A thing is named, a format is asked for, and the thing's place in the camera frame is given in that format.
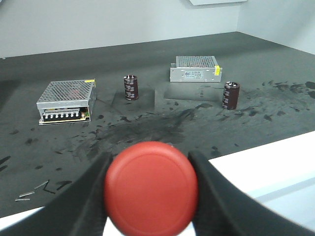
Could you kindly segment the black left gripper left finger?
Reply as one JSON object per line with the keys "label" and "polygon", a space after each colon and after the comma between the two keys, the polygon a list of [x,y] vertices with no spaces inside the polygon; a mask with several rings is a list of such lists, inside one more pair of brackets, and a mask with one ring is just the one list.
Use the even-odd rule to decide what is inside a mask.
{"label": "black left gripper left finger", "polygon": [[2,236],[101,236],[107,220],[103,182],[113,161],[109,152],[44,208],[2,230]]}

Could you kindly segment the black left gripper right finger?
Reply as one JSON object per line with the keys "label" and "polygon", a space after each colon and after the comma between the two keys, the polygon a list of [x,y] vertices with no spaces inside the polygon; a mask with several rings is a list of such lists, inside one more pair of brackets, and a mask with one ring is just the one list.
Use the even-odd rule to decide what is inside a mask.
{"label": "black left gripper right finger", "polygon": [[192,220],[198,236],[313,236],[315,233],[261,205],[227,180],[201,152],[188,153],[198,180]]}

